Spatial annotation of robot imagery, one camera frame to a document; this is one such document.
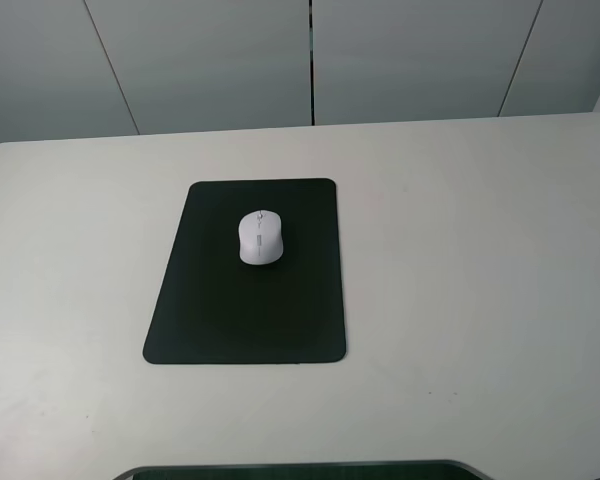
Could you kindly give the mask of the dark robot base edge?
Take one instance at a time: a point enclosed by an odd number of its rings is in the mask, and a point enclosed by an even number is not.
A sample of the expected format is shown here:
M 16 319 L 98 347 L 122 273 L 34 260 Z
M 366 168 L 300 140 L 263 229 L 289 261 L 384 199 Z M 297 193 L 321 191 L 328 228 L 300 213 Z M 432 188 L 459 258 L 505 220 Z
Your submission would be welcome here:
M 117 479 L 488 479 L 451 460 L 145 466 Z

